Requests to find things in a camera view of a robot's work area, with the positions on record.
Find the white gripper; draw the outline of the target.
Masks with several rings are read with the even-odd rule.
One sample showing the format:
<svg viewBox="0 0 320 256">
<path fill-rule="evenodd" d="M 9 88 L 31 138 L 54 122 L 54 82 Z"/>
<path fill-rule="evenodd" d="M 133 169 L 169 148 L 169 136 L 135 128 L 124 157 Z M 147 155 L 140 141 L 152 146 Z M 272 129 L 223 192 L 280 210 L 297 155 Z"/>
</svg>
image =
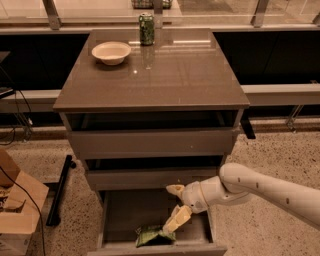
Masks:
<svg viewBox="0 0 320 256">
<path fill-rule="evenodd" d="M 179 227 L 189 221 L 192 212 L 199 214 L 208 210 L 208 204 L 204 198 L 201 183 L 196 181 L 186 186 L 184 185 L 168 185 L 166 187 L 168 193 L 177 196 L 183 206 L 177 205 L 169 219 L 164 224 L 162 230 L 169 234 L 175 232 Z"/>
</svg>

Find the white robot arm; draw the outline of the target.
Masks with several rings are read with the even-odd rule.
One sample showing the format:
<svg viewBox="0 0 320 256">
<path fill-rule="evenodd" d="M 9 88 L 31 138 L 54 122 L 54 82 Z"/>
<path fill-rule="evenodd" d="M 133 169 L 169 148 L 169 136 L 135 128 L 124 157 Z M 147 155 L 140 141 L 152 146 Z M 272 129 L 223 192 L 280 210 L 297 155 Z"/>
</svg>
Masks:
<svg viewBox="0 0 320 256">
<path fill-rule="evenodd" d="M 189 221 L 192 214 L 207 211 L 212 205 L 234 205 L 257 195 L 296 218 L 320 228 L 320 191 L 258 173 L 237 163 L 224 164 L 219 174 L 186 186 L 168 185 L 166 190 L 177 196 L 182 206 L 176 206 L 163 226 L 173 233 Z"/>
</svg>

